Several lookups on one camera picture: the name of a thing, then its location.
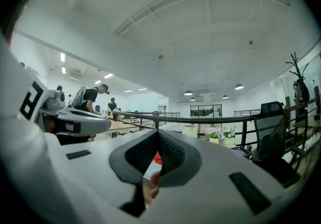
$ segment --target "ceiling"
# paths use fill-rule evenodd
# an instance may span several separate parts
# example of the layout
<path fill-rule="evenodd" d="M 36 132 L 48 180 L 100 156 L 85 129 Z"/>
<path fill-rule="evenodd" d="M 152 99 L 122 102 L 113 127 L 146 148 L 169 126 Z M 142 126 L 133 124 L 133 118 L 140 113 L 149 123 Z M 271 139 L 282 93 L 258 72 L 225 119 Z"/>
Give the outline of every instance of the ceiling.
<path fill-rule="evenodd" d="M 128 80 L 177 101 L 189 100 L 187 89 L 235 99 L 283 73 L 289 54 L 302 58 L 320 36 L 303 0 L 32 0 L 17 28 L 111 71 L 123 87 Z"/>
<path fill-rule="evenodd" d="M 133 84 L 127 80 L 112 76 L 104 78 L 110 72 L 100 70 L 97 67 L 74 59 L 70 56 L 65 56 L 65 62 L 60 59 L 60 53 L 48 48 L 45 51 L 45 58 L 48 67 L 51 71 L 62 73 L 62 67 L 66 68 L 66 76 L 75 81 L 82 81 L 84 84 L 95 85 L 95 82 L 101 80 L 101 84 L 106 84 L 111 92 L 117 92 L 123 95 L 144 94 L 149 92 L 146 90 L 138 90 L 143 87 Z"/>

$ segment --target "flower pot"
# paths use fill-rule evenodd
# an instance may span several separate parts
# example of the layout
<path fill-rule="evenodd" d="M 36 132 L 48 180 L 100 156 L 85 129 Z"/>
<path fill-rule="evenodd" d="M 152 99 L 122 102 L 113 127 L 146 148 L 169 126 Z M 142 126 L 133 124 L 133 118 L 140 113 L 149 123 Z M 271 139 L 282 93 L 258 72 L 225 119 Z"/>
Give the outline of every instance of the flower pot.
<path fill-rule="evenodd" d="M 232 146 L 232 145 L 234 145 L 234 137 L 231 137 L 231 138 L 225 137 L 225 139 L 224 139 L 224 144 L 225 144 L 226 146 Z"/>
<path fill-rule="evenodd" d="M 220 140 L 218 138 L 210 138 L 210 142 L 215 143 L 215 144 L 219 144 Z"/>

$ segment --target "red object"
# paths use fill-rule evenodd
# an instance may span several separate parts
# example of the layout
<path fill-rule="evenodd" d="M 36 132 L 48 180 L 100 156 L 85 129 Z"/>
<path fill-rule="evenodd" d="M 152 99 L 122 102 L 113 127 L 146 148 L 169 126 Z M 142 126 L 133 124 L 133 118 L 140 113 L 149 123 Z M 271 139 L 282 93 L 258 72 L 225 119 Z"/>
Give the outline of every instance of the red object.
<path fill-rule="evenodd" d="M 154 161 L 158 164 L 161 164 L 162 165 L 162 159 L 161 159 L 161 156 L 159 155 L 159 153 L 157 152 L 155 157 L 154 157 Z"/>

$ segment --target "black mesh chair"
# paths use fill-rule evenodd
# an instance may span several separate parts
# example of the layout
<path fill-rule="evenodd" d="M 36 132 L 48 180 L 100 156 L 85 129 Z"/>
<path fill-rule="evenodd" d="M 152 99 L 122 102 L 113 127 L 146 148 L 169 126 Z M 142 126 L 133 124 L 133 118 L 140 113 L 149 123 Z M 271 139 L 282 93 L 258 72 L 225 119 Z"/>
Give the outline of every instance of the black mesh chair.
<path fill-rule="evenodd" d="M 282 159 L 285 152 L 286 115 L 282 105 L 275 101 L 261 105 L 261 113 L 254 120 L 257 148 L 252 152 L 252 162 L 269 172 L 284 187 L 293 185 L 300 175 Z M 296 147 L 291 148 L 295 155 L 305 154 Z"/>

